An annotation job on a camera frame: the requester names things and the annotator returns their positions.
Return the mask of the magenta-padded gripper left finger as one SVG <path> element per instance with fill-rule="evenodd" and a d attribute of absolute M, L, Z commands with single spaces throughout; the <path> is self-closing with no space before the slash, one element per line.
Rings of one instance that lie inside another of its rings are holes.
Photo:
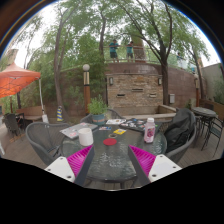
<path fill-rule="evenodd" d="M 68 158 L 58 157 L 46 168 L 46 171 L 76 185 L 83 186 L 93 157 L 94 146 L 90 145 Z"/>

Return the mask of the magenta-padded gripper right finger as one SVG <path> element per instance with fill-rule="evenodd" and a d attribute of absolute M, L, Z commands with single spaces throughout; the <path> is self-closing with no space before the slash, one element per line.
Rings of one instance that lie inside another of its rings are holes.
<path fill-rule="evenodd" d="M 177 164 L 163 154 L 157 156 L 136 146 L 128 146 L 128 155 L 142 186 L 181 170 Z"/>

